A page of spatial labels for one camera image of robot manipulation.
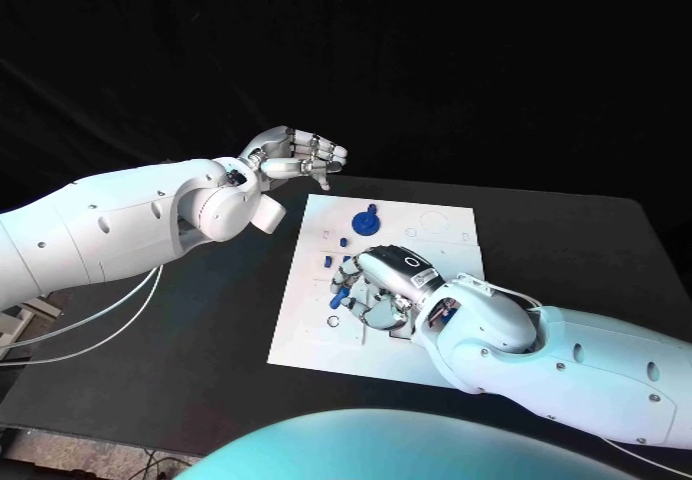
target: black tabletop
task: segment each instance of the black tabletop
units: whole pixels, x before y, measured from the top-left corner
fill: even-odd
[[[635,474],[658,474],[504,397],[267,363],[310,193],[321,191],[308,179],[272,192],[289,210],[273,235],[250,226],[233,241],[198,247],[166,265],[142,317],[109,344],[68,361],[28,367],[0,405],[0,423],[207,455],[299,415],[396,408],[498,426]],[[692,341],[692,304],[633,201],[348,176],[334,177],[329,194],[472,207],[494,283],[547,305],[622,318]],[[101,310],[142,278],[78,289],[57,327]],[[106,338],[146,295],[148,288],[113,314],[47,341],[35,359]],[[684,451],[629,448],[692,467]]]

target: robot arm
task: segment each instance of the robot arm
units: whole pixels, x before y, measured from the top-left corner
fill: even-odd
[[[385,250],[400,259],[388,265],[377,261]],[[401,268],[407,258],[420,259],[400,247],[370,249],[342,266],[332,291],[377,277],[387,307],[349,298],[342,304],[381,329],[406,324],[391,297],[410,300],[411,342],[456,388],[504,395],[537,415],[612,440],[692,449],[690,343],[602,315],[525,310],[501,287],[466,274],[411,289],[423,271],[411,275]],[[421,262],[419,270],[429,265]],[[439,279],[436,274],[426,278]]]
[[[326,175],[347,150],[277,127],[238,158],[195,159],[73,182],[0,215],[0,311],[45,292],[132,277],[225,242],[248,223],[273,233],[286,210],[263,192]]]

